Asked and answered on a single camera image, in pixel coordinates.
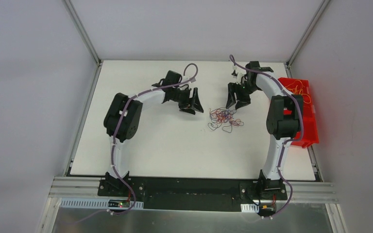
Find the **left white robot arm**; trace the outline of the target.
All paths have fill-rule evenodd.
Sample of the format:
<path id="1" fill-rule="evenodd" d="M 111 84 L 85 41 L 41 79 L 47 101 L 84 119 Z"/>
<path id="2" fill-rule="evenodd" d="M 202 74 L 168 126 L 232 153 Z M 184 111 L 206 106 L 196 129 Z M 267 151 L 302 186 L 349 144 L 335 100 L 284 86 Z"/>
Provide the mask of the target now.
<path id="1" fill-rule="evenodd" d="M 190 87 L 195 80 L 196 75 L 187 78 L 184 74 L 170 70 L 165 78 L 152 84 L 148 90 L 132 96 L 123 93 L 114 96 L 103 126 L 111 141 L 110 168 L 105 179 L 116 196 L 124 196 L 129 189 L 125 181 L 129 169 L 124 162 L 123 148 L 126 141 L 136 134 L 142 111 L 156 104 L 173 101 L 178 104 L 180 112 L 192 115 L 203 113 L 198 88 Z"/>

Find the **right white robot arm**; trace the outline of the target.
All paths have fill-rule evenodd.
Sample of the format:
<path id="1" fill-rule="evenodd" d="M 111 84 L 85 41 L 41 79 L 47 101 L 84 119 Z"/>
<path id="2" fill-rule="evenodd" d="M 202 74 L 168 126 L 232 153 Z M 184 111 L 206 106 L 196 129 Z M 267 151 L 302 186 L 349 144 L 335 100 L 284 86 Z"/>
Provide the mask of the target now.
<path id="1" fill-rule="evenodd" d="M 268 155 L 260 171 L 255 190 L 259 197 L 268 199 L 280 192 L 284 186 L 283 164 L 288 154 L 288 146 L 295 141 L 297 133 L 304 132 L 303 97 L 286 89 L 274 76 L 270 67 L 261 67 L 258 61 L 251 61 L 243 67 L 245 73 L 237 71 L 233 65 L 235 82 L 228 84 L 226 108 L 236 110 L 251 103 L 250 95 L 263 91 L 270 101 L 266 128 L 270 134 Z"/>

